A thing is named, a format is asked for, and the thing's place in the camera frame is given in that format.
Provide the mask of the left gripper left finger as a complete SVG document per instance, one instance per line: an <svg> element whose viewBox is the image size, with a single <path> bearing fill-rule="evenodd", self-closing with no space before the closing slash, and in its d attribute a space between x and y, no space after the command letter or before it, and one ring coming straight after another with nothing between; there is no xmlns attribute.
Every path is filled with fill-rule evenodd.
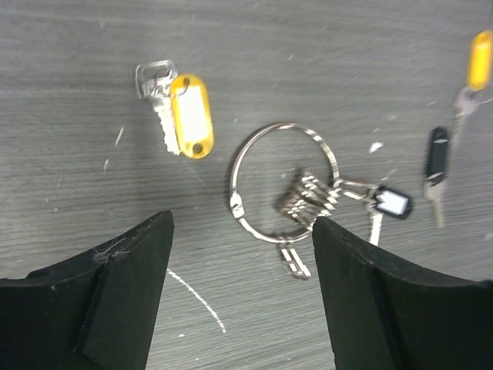
<svg viewBox="0 0 493 370"><path fill-rule="evenodd" d="M160 211L118 237L1 281L3 369L144 369L173 242Z"/></svg>

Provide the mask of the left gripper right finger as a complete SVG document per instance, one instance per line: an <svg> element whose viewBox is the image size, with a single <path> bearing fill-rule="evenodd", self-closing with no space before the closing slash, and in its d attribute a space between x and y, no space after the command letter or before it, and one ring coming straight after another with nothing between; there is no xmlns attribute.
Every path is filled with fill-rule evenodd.
<svg viewBox="0 0 493 370"><path fill-rule="evenodd" d="M338 369L490 369L492 283L442 274L321 217L314 256Z"/></svg>

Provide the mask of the metal keyring with keys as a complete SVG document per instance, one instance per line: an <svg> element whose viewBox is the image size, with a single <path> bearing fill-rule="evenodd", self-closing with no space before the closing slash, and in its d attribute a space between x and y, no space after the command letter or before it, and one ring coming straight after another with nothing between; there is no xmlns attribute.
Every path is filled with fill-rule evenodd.
<svg viewBox="0 0 493 370"><path fill-rule="evenodd" d="M252 227L246 219L243 199L237 186L238 176L240 166L252 146L267 134L281 130L293 130L310 137L327 158L330 176L328 181L324 182L308 170L299 170L288 191L278 201L277 211L299 224L300 230L290 234L267 235ZM233 218L256 239L275 244L282 264L289 274L297 279L307 280L311 277L311 272L293 244L310 235L318 217L331 217L342 196L365 205L371 223L369 241L377 243L380 237L382 214L376 210L376 204L381 197L381 187L377 184L342 178L337 159L327 142L317 132L298 123L272 123L255 131L240 147L230 171L229 202Z"/></svg>

